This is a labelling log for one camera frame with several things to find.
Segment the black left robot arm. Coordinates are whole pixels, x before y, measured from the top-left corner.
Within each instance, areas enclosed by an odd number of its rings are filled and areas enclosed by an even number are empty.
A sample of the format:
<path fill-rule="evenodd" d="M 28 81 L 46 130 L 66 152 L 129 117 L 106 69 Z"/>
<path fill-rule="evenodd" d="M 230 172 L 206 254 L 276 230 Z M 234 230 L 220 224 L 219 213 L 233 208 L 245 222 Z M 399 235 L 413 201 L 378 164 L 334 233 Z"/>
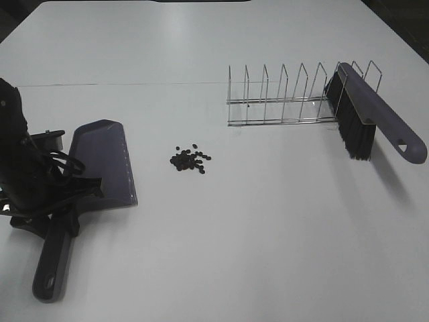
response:
<path fill-rule="evenodd" d="M 12 225 L 41 237 L 56 219 L 77 236 L 77 201 L 102 196 L 100 178 L 82 177 L 83 162 L 46 145 L 62 135 L 30 135 L 18 88 L 1 81 L 1 205 L 10 206 Z"/>

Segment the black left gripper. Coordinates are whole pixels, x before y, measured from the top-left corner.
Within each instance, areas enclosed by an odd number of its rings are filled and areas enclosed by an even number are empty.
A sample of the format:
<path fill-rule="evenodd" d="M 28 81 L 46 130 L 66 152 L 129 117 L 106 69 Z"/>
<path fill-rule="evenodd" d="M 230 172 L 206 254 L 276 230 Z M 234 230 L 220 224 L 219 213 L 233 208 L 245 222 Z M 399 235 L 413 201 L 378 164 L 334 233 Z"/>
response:
<path fill-rule="evenodd" d="M 101 198 L 101 178 L 84 178 L 86 166 L 62 151 L 63 130 L 1 140 L 1 202 L 11 205 L 10 225 L 45 239 L 53 213 L 71 237 L 80 230 L 75 202 Z"/>

